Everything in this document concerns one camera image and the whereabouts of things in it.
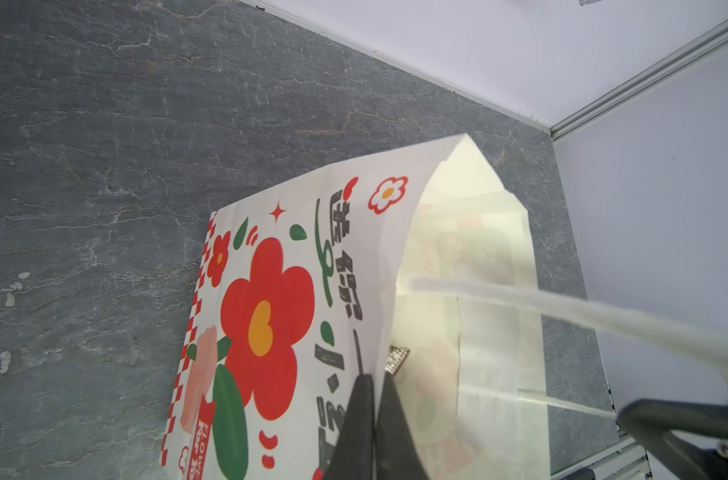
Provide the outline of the brown chocolate bar wrapper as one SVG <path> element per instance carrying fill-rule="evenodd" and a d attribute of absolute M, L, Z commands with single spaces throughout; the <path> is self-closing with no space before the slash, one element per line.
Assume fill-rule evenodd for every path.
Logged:
<path fill-rule="evenodd" d="M 409 354 L 409 348 L 391 345 L 386 358 L 385 370 L 389 374 L 396 376 L 407 360 Z"/>

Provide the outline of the white flower paper bag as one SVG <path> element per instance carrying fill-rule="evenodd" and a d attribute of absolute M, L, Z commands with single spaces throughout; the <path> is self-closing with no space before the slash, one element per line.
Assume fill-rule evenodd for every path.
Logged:
<path fill-rule="evenodd" d="M 728 339 L 541 291 L 522 203 L 468 135 L 331 164 L 210 218 L 160 463 L 170 479 L 323 479 L 389 347 L 429 479 L 551 475 L 542 320 L 728 378 Z"/>

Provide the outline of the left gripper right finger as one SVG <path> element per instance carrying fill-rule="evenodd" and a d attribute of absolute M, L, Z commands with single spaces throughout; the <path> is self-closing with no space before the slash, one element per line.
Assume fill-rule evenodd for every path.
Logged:
<path fill-rule="evenodd" d="M 379 480 L 428 480 L 415 448 L 395 379 L 385 375 L 375 427 L 375 462 Z"/>

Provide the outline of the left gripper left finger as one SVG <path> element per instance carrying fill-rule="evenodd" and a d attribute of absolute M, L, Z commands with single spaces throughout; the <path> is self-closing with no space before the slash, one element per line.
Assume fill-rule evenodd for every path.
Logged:
<path fill-rule="evenodd" d="M 359 375 L 324 480 L 372 480 L 375 466 L 374 382 Z"/>

